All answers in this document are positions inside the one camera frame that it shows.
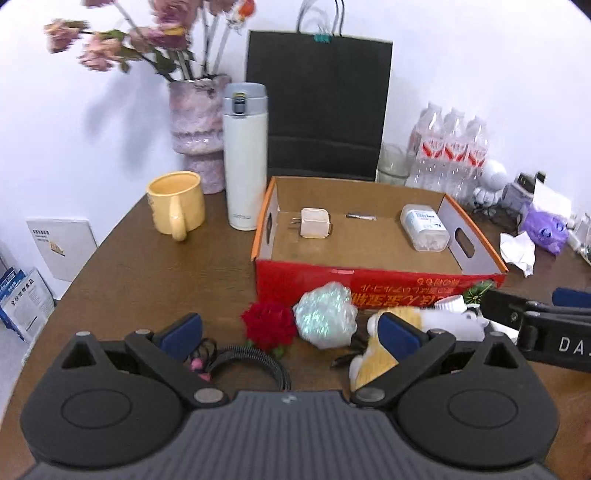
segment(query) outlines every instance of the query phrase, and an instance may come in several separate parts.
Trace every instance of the plastic container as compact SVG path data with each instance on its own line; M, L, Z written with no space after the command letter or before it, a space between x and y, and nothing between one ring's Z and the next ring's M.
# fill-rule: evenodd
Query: plastic container
M429 205L406 205L400 222L417 252L441 252L446 249L449 232Z
M443 151L441 107L429 102L411 134L409 153L416 155L407 187L431 189L437 157Z

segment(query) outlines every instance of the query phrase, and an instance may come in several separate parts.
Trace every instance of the coiled cable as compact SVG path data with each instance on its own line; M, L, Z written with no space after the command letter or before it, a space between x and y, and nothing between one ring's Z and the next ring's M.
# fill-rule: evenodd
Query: coiled cable
M207 344L213 346L213 351L207 348ZM206 352L204 357L200 354L203 348ZM203 371L211 376L214 376L216 372L225 366L246 361L262 367L263 370L269 373L275 379L277 388L280 391L291 389L291 379L283 365L258 348L245 345L230 345L218 350L214 341L203 339L195 350L194 356L202 358Z

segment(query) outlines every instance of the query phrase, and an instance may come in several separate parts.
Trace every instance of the black paper bag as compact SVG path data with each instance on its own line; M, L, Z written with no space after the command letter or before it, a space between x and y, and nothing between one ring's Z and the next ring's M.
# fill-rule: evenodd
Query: black paper bag
M251 31L246 81L269 97L269 175L373 180L392 43Z

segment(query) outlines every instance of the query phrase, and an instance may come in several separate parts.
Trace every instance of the box handle hole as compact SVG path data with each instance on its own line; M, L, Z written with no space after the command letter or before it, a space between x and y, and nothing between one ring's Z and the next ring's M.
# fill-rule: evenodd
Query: box handle hole
M273 228L273 215L269 213L269 217L267 217L267 227L266 227L266 234L267 237L265 238L265 240L267 241L267 245L269 245L269 242L271 241L271 229Z
M456 242L460 245L462 251L466 254L468 258L472 258L474 256L474 245L470 242L470 239L466 236L464 231L461 228L456 229L456 233L454 234L456 238Z

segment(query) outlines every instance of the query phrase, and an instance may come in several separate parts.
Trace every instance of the metal screw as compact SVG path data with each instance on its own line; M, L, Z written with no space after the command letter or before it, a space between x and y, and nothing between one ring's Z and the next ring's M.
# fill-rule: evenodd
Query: metal screw
M217 403L223 399L223 391L217 388L201 388L193 397L199 403Z
M355 392L355 396L364 402L377 402L383 400L386 394L381 388L363 387Z

